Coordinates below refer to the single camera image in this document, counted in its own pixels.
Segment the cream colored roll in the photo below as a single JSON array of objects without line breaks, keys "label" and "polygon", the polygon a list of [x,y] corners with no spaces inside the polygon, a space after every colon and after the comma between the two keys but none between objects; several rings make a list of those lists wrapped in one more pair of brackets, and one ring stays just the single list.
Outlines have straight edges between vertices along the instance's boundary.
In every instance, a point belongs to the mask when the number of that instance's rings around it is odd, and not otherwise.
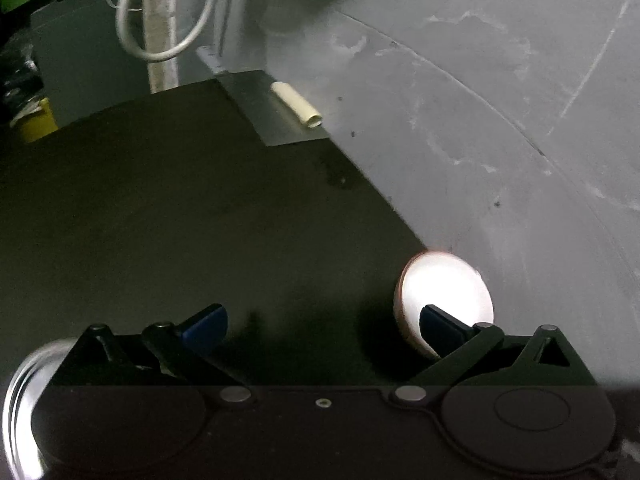
[{"label": "cream colored roll", "polygon": [[271,91],[295,113],[302,124],[307,128],[315,128],[322,124],[322,115],[312,107],[296,89],[288,83],[276,81],[271,83]]}]

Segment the white hose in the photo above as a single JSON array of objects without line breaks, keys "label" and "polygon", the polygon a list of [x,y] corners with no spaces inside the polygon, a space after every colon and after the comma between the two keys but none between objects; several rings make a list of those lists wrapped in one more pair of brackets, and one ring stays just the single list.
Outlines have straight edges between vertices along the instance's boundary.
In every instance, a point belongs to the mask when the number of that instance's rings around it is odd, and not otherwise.
[{"label": "white hose", "polygon": [[214,0],[205,0],[204,8],[202,9],[202,13],[198,18],[198,21],[193,29],[191,29],[191,32],[187,34],[180,43],[169,50],[165,50],[164,52],[147,52],[136,43],[135,38],[133,38],[129,30],[127,20],[129,19],[128,9],[130,1],[131,0],[118,0],[118,9],[116,10],[116,33],[124,50],[129,52],[132,56],[142,59],[148,63],[157,63],[171,59],[190,46],[190,44],[193,43],[202,32],[202,29],[211,15],[214,5]]}]

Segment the screw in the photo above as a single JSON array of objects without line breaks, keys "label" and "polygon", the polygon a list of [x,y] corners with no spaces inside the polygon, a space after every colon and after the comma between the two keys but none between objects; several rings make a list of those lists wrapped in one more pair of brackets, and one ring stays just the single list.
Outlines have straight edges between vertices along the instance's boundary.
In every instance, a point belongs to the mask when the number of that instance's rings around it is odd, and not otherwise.
[{"label": "screw", "polygon": [[318,408],[330,408],[331,401],[329,399],[318,399],[316,400],[316,406]]},{"label": "screw", "polygon": [[244,386],[227,386],[220,390],[220,398],[226,402],[245,402],[251,398],[251,391]]},{"label": "screw", "polygon": [[404,400],[404,402],[419,402],[427,396],[424,388],[410,384],[396,388],[395,394],[399,400]]}]

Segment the black tabletop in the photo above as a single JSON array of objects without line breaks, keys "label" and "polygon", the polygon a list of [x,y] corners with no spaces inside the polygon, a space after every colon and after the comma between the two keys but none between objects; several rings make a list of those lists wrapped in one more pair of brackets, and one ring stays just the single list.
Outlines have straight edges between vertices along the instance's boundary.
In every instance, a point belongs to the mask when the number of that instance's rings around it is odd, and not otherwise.
[{"label": "black tabletop", "polygon": [[421,249],[330,140],[264,146],[213,80],[155,94],[0,161],[0,371],[222,303],[216,359],[251,382],[398,380],[392,296]]}]

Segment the yellow object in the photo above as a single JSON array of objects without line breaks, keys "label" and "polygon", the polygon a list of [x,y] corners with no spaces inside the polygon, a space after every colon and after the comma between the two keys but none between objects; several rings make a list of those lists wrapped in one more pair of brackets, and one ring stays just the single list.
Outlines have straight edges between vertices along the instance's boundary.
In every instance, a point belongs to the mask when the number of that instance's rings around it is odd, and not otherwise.
[{"label": "yellow object", "polygon": [[289,83],[276,81],[271,83],[271,91],[286,104],[307,128],[315,128],[322,124],[320,112],[312,107]]},{"label": "yellow object", "polygon": [[41,139],[58,129],[53,118],[49,99],[46,97],[40,101],[38,108],[31,114],[19,119],[16,123],[22,140],[26,143]]}]

